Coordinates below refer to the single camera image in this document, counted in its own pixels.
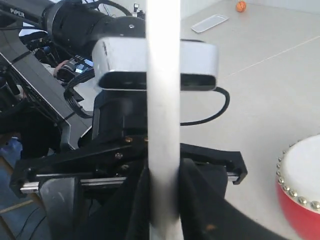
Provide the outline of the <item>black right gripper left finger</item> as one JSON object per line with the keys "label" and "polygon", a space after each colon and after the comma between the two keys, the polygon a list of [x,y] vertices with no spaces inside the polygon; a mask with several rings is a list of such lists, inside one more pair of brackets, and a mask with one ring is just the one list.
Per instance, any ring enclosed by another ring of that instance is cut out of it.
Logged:
{"label": "black right gripper left finger", "polygon": [[148,240],[150,175],[135,166],[116,193],[74,231],[76,240]]}

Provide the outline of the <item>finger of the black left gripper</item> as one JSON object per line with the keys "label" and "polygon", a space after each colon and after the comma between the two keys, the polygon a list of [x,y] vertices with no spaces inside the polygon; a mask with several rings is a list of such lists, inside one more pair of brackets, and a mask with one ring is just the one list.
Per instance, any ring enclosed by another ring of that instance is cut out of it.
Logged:
{"label": "finger of the black left gripper", "polygon": [[85,222],[88,209],[77,177],[52,178],[39,189],[53,240],[61,240]]}

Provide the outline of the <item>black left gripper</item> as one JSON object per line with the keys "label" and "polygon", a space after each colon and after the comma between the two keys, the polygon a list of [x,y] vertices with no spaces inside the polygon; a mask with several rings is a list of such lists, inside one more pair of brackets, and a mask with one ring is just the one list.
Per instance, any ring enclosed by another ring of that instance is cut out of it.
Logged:
{"label": "black left gripper", "polygon": [[76,141],[63,143],[65,120],[49,120],[31,112],[21,130],[21,159],[9,186],[23,198],[42,192],[103,195],[117,189],[130,169],[148,157],[147,96],[100,94],[95,98],[92,125]]}

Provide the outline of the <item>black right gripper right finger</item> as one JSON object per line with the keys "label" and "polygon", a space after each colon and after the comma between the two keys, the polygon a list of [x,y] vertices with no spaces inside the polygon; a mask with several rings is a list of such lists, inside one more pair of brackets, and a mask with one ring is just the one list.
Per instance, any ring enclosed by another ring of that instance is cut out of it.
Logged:
{"label": "black right gripper right finger", "polygon": [[178,209],[186,240],[281,240],[225,200],[228,176],[221,165],[197,166],[182,159]]}

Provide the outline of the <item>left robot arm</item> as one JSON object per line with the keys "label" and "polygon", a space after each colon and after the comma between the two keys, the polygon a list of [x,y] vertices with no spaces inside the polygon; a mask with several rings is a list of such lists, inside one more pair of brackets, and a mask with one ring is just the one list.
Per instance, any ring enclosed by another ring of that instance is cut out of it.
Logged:
{"label": "left robot arm", "polygon": [[0,132],[18,133],[10,188],[33,195],[53,240],[247,240],[225,200],[241,153],[181,143],[180,93],[214,91],[218,51],[80,0],[0,3]]}

